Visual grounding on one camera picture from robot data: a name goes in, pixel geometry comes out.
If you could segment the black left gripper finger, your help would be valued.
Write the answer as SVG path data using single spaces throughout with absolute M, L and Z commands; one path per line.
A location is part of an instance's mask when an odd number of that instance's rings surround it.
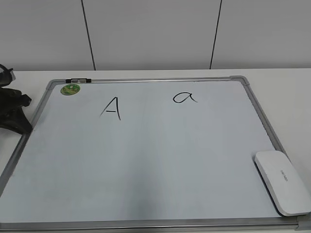
M 1 115 L 0 127 L 16 133 L 31 133 L 33 130 L 21 107 Z

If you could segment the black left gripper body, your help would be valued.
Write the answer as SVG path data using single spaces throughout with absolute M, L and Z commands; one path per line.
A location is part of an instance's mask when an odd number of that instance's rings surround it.
M 32 99 L 28 95 L 17 89 L 5 88 L 16 79 L 13 69 L 2 64 L 0 69 L 0 113 L 6 114 L 14 109 L 29 106 Z

